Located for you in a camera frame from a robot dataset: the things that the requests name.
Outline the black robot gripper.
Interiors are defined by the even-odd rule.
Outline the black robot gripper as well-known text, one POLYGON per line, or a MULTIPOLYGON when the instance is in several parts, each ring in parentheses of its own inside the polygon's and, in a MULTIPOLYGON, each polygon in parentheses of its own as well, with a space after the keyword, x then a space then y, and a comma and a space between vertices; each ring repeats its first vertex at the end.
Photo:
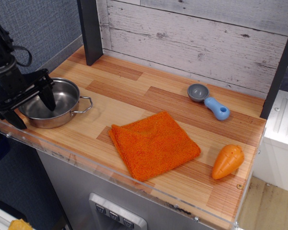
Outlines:
POLYGON ((8 80, 0 86, 0 119, 7 120, 18 129, 27 129, 23 120, 14 109, 39 96, 43 104, 54 111, 56 107, 52 92, 53 79, 47 69, 41 69, 28 74, 8 75, 8 80))

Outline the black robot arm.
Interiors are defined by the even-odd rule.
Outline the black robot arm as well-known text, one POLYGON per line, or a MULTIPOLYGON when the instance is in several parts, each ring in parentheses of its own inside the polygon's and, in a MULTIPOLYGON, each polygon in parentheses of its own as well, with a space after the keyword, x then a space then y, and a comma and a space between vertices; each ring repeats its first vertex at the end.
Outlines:
POLYGON ((47 69, 22 74, 18 68, 21 63, 13 51, 25 50, 25 47, 14 46, 12 43, 9 32, 0 24, 0 119, 18 129, 25 129, 26 125, 15 109, 39 96, 46 108, 53 111, 56 107, 52 92, 54 81, 47 69))

